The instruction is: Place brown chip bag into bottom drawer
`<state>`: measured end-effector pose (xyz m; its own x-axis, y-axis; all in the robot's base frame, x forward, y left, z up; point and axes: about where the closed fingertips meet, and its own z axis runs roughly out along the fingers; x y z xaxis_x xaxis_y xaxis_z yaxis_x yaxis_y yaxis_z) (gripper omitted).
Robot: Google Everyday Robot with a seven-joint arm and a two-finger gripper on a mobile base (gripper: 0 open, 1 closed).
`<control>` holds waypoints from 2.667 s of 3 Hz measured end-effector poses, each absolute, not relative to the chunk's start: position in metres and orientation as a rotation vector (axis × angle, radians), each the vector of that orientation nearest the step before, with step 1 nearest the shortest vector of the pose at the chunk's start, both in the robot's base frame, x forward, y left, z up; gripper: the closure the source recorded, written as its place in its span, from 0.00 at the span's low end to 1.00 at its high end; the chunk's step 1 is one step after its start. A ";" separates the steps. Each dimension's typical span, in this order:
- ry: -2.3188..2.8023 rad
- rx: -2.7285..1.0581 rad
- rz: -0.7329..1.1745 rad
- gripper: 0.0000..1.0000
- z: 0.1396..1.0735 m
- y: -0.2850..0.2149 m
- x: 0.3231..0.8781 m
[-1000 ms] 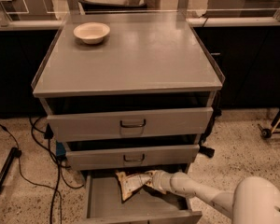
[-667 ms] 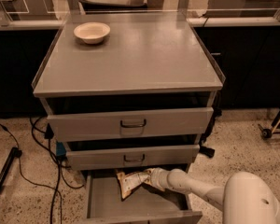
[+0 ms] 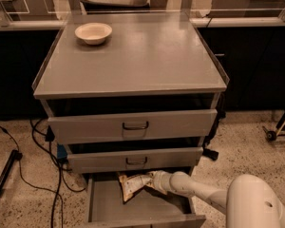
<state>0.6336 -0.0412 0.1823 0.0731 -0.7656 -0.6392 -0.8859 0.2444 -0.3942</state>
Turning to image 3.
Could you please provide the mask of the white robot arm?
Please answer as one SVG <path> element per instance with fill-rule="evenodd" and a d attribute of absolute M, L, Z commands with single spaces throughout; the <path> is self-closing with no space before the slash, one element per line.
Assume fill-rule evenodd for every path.
<path fill-rule="evenodd" d="M 256 176 L 240 175 L 227 190 L 198 182 L 183 172 L 152 171 L 148 176 L 155 190 L 196 196 L 215 207 L 226 216 L 226 228 L 285 228 L 285 206 L 272 187 Z"/>

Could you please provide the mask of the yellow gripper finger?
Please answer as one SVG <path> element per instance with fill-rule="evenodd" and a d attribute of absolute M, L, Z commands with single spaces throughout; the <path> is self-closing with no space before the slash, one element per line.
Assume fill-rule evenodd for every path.
<path fill-rule="evenodd" d="M 147 187 L 150 187 L 150 188 L 152 188 L 152 189 L 154 189 L 154 190 L 156 190 L 156 191 L 158 191 L 158 192 L 160 192 L 160 193 L 162 193 L 162 194 L 164 194 L 164 195 L 167 195 L 167 191 L 165 191 L 165 190 L 163 190 L 162 188 L 160 188 L 160 187 L 156 187 L 153 183 L 148 183 L 147 185 L 146 185 Z"/>

